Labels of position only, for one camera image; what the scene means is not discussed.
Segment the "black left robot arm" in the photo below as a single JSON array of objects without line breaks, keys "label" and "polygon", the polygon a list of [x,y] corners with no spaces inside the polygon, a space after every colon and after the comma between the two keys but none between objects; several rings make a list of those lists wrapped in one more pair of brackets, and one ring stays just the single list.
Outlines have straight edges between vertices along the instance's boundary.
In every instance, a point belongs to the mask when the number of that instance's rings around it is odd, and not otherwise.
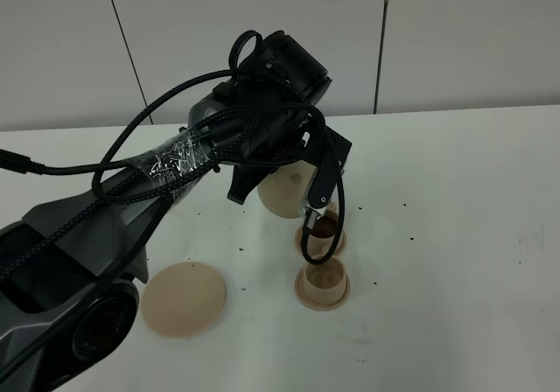
[{"label": "black left robot arm", "polygon": [[124,340],[148,278],[145,247],[165,215],[209,172],[233,167],[228,198],[242,204],[270,173],[324,148],[316,103],[327,70],[282,31],[244,32],[226,70],[175,87],[217,80],[188,124],[161,146],[116,160],[51,168],[11,151],[18,173],[92,175],[83,194],[35,206],[1,232],[1,388],[51,391],[106,358]]}]

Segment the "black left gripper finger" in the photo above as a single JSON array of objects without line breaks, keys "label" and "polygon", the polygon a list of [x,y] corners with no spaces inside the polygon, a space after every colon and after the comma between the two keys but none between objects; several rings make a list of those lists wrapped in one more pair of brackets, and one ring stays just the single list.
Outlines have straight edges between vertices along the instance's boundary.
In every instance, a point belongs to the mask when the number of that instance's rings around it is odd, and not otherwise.
[{"label": "black left gripper finger", "polygon": [[270,167],[235,166],[227,198],[243,204],[250,193],[273,171]]}]

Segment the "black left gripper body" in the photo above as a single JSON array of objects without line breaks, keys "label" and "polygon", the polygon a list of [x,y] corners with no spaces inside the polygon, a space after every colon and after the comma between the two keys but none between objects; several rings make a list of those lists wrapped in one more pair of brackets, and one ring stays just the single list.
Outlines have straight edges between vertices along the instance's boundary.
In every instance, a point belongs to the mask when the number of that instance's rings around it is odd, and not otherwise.
[{"label": "black left gripper body", "polygon": [[312,107],[234,108],[231,152],[235,178],[264,178],[276,169],[315,152],[315,110]]}]

